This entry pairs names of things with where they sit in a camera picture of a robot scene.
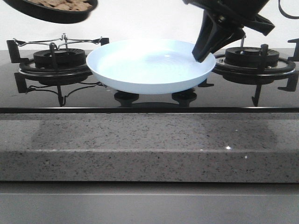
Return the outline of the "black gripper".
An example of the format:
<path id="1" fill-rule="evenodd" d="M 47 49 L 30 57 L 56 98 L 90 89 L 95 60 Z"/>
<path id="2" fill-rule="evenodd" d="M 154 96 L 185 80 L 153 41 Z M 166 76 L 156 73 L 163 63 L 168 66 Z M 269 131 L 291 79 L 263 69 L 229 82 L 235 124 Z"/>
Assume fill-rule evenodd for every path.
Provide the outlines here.
<path id="1" fill-rule="evenodd" d="M 239 26 L 220 25 L 213 13 L 228 17 L 264 36 L 275 27 L 270 20 L 259 15 L 268 3 L 267 0 L 185 0 L 184 3 L 205 9 L 199 36 L 192 50 L 194 59 L 200 63 L 209 53 L 215 53 L 245 36 L 245 32 Z"/>

